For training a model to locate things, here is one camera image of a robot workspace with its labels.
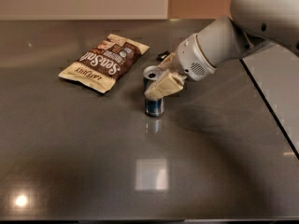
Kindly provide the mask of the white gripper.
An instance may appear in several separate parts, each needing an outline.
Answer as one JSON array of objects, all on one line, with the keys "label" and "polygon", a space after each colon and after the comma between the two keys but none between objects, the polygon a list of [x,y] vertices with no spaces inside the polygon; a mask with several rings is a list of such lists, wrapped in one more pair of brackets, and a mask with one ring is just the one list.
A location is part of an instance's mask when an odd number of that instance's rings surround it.
[{"label": "white gripper", "polygon": [[[177,72],[165,70],[171,64]],[[181,91],[187,77],[200,81],[216,71],[216,67],[208,61],[200,48],[198,34],[182,41],[175,53],[170,53],[158,67],[165,71],[146,89],[145,96],[150,100],[159,100]]]}]

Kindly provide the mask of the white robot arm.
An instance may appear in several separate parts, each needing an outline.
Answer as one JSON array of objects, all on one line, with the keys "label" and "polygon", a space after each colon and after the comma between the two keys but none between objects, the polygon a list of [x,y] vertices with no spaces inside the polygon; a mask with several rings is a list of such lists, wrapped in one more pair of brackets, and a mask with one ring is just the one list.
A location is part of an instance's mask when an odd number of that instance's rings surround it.
[{"label": "white robot arm", "polygon": [[299,0],[231,0],[230,12],[190,35],[165,58],[159,65],[162,73],[145,91],[147,98],[177,93],[186,79],[200,81],[219,65],[271,42],[299,55]]}]

